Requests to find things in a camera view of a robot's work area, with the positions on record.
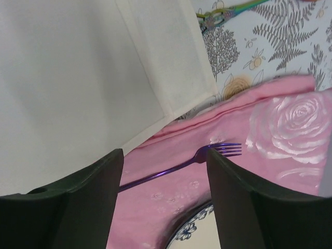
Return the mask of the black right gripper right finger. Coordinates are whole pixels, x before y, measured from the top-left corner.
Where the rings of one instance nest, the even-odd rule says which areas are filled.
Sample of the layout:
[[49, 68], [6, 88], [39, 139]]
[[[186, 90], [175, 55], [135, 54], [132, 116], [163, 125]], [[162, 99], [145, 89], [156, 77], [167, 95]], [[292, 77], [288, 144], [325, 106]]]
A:
[[331, 198], [270, 182], [215, 150], [207, 174], [221, 248], [331, 248]]

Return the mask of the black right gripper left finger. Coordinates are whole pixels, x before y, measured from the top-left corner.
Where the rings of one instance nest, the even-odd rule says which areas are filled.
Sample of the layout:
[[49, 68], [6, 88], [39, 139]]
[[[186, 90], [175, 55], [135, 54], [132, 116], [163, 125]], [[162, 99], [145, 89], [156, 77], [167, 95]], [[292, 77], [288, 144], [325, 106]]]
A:
[[1, 248], [106, 248], [123, 162], [115, 149], [27, 194], [2, 196]]

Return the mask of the white cloth napkin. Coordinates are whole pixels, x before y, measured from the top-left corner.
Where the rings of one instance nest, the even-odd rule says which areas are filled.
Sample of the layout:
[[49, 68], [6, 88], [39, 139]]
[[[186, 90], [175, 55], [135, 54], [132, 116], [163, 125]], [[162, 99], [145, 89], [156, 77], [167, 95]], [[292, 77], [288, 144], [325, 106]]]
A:
[[127, 154], [216, 93], [190, 1], [1, 1], [1, 195]]

